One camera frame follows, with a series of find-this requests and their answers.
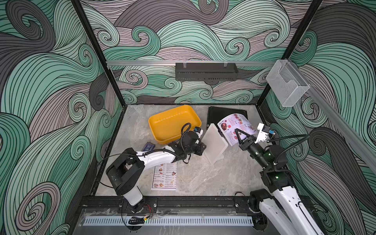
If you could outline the aluminium back wall rail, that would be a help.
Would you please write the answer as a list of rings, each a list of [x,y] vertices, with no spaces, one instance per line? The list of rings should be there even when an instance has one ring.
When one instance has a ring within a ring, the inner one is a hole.
[[[186,60],[107,60],[106,64],[109,67],[113,66],[175,66],[177,63],[182,63],[184,66],[188,63],[200,64],[222,64],[226,66],[229,63],[235,63],[240,67],[273,67],[275,61],[186,61]]]

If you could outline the aluminium right wall rail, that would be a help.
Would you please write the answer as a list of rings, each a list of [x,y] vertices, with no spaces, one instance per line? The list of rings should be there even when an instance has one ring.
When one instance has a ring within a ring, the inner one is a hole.
[[[366,165],[376,171],[376,82],[359,85],[351,71],[340,75],[311,65],[297,67],[296,73],[310,86],[308,94],[332,121]]]

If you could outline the clear acrylic wall pocket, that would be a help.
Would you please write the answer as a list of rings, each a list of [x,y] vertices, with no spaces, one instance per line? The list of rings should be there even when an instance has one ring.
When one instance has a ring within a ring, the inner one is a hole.
[[[296,64],[287,59],[275,62],[266,81],[283,107],[293,107],[310,88]]]

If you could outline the yellow plastic tray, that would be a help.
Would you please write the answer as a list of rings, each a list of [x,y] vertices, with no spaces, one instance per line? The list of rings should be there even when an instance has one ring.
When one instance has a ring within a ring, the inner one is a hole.
[[[200,117],[189,105],[155,114],[148,120],[153,137],[160,145],[166,145],[180,139],[181,128],[186,123],[192,125],[190,130],[202,125]]]

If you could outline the black wall-mounted shelf tray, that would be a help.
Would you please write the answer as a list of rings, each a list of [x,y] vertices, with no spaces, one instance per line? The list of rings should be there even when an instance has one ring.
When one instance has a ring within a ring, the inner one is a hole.
[[[226,66],[222,64],[182,63],[175,65],[175,78],[177,81],[204,81],[215,83],[219,81],[236,81],[238,68],[235,63]]]

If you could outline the blue playing card box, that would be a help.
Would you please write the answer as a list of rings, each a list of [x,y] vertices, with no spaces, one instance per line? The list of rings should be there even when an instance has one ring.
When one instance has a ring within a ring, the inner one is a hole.
[[[149,152],[149,151],[154,150],[154,148],[155,148],[155,144],[153,144],[153,143],[151,143],[151,142],[147,142],[147,143],[145,144],[145,146],[143,147],[142,151],[144,151],[144,152]]]

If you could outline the dim sum menu sheet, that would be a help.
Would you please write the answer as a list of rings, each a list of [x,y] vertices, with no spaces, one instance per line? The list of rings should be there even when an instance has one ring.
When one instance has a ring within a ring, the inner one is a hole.
[[[175,191],[177,188],[177,163],[160,164],[154,167],[151,190]]]

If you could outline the aluminium wall rail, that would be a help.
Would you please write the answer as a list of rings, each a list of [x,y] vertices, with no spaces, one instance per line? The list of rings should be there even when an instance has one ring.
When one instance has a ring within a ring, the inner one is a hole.
[[[109,67],[113,66],[175,66],[177,63],[182,63],[184,66],[188,63],[200,64],[222,64],[226,66],[229,63],[235,63],[240,67],[273,67],[275,61],[186,61],[186,60],[107,60],[106,64]]]
[[[359,85],[351,71],[340,75],[311,65],[297,67],[296,73],[310,86],[308,94],[332,121],[366,165],[376,171],[376,82]]]

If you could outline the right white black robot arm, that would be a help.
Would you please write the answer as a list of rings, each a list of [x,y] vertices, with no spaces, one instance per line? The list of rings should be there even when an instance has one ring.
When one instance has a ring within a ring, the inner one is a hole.
[[[287,152],[308,139],[299,135],[299,141],[287,148],[271,145],[262,148],[260,141],[270,142],[269,133],[259,131],[254,137],[235,129],[239,147],[247,151],[262,167],[260,176],[265,189],[250,193],[248,205],[251,211],[261,213],[281,235],[322,235],[323,231],[300,198],[292,173],[287,169]]]

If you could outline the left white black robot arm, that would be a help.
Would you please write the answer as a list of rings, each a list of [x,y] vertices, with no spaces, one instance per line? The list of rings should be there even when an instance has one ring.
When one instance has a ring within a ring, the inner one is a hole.
[[[142,205],[143,194],[136,186],[140,176],[149,168],[178,161],[189,163],[191,155],[201,156],[206,145],[201,141],[203,130],[199,127],[185,131],[178,142],[160,149],[135,151],[126,149],[106,169],[106,175],[118,196],[123,196],[132,207]]]

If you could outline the black ribbed case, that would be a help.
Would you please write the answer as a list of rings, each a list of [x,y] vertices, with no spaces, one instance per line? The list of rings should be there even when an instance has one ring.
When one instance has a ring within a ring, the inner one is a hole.
[[[248,118],[248,114],[246,110],[210,106],[208,108],[206,128],[208,129],[210,124],[212,123],[217,124],[223,118],[232,114],[242,114],[243,116]]]

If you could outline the pink dessert menu sheet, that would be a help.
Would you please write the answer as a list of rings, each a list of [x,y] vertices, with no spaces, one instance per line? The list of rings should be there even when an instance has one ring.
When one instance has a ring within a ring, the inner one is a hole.
[[[236,129],[239,129],[249,135],[254,135],[256,133],[255,128],[242,114],[228,115],[219,121],[217,126],[230,146],[237,145],[239,143],[239,139],[245,140],[247,138],[246,135],[241,132],[239,132],[238,137],[236,135]]]

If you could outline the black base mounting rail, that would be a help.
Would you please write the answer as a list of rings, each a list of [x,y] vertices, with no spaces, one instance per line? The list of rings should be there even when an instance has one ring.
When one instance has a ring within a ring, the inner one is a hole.
[[[131,206],[123,196],[85,196],[80,207],[90,209],[117,209],[119,212],[154,213],[179,209],[229,209],[236,213],[255,214],[266,196],[144,196],[140,205]]]

